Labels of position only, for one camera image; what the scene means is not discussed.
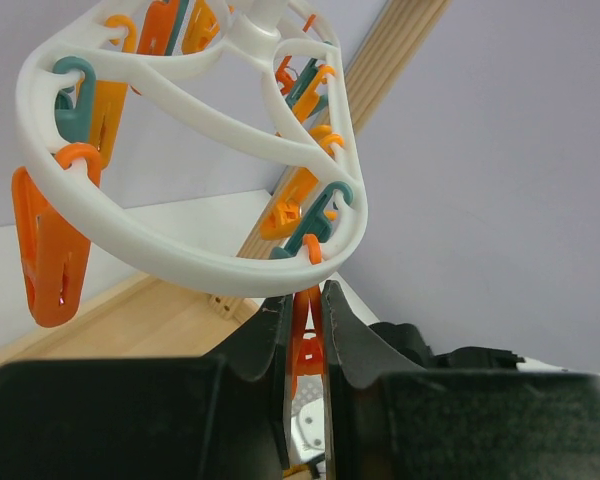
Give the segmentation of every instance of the teal hook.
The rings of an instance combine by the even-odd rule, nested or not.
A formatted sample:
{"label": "teal hook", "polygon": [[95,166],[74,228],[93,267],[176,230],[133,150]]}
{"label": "teal hook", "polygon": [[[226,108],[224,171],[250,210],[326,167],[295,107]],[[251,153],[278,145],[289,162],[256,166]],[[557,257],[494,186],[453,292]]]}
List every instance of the teal hook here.
{"label": "teal hook", "polygon": [[54,106],[55,110],[70,110],[73,108],[73,100],[71,100],[71,96],[67,93],[67,90],[60,90],[58,95],[56,95],[56,103]]}
{"label": "teal hook", "polygon": [[[89,62],[78,57],[64,57],[53,66],[53,73],[65,74],[71,70],[79,70],[84,74],[84,81],[80,86],[80,92],[73,108],[56,108],[56,126],[60,136],[67,142],[89,141],[89,130],[91,129],[91,117],[93,114],[93,101],[96,90],[96,73]],[[66,105],[67,89],[63,89],[56,97],[56,105]]]}
{"label": "teal hook", "polygon": [[318,74],[319,69],[316,67],[317,62],[317,58],[312,58],[309,60],[302,69],[302,72],[300,72],[300,75],[298,75],[298,78],[296,78],[296,81],[293,82],[293,87],[291,87],[291,90],[289,90],[289,93],[285,98],[289,108],[293,108],[294,105],[298,103],[298,100],[300,100],[302,94]]}
{"label": "teal hook", "polygon": [[[296,81],[293,83],[291,90],[289,90],[289,93],[285,97],[285,101],[287,102],[289,108],[293,108],[295,104],[298,103],[298,100],[300,100],[300,97],[305,92],[307,87],[311,84],[313,79],[316,78],[316,75],[320,70],[320,68],[316,66],[317,63],[317,58],[312,58],[311,60],[309,60],[302,69],[302,72],[300,72],[300,75],[298,75],[298,78],[296,78]],[[328,99],[327,94],[325,93],[324,95],[320,96],[320,101],[318,102],[318,105],[316,105],[316,108],[313,109],[309,116],[311,117],[315,115],[324,107],[326,107],[327,104]]]}
{"label": "teal hook", "polygon": [[178,40],[180,28],[182,28],[182,22],[184,21],[184,14],[187,13],[187,7],[189,7],[189,0],[180,0],[176,20],[173,22],[173,29],[169,37],[169,43],[167,43],[167,49],[164,52],[165,55],[173,55],[173,49],[176,46],[176,40]]}
{"label": "teal hook", "polygon": [[309,210],[302,216],[302,220],[295,229],[284,248],[276,247],[271,251],[269,258],[280,259],[295,257],[300,248],[302,248],[302,239],[305,235],[313,233],[318,237],[320,243],[324,243],[331,237],[333,225],[331,220],[324,214],[324,209],[329,205],[335,191],[338,190],[344,195],[344,201],[347,205],[353,202],[353,190],[344,182],[333,182],[326,186],[318,198],[313,202]]}

